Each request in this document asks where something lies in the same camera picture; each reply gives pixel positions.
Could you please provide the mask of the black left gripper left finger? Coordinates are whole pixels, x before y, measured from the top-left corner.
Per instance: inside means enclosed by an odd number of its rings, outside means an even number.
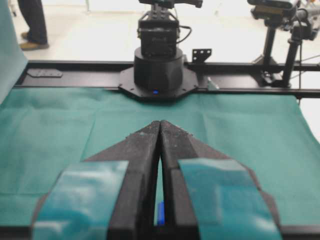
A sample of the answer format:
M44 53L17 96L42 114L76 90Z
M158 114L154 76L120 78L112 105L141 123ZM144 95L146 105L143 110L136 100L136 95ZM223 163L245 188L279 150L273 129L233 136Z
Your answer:
M160 122L58 175L34 214L34 240L139 240L154 223Z

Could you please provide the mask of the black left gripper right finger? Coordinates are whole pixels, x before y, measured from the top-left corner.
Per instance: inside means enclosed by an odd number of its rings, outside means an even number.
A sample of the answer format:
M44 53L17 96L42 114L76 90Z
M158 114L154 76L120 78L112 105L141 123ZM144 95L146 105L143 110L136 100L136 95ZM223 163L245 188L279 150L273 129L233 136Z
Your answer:
M277 205L245 164L160 123L165 223L173 240L280 240Z

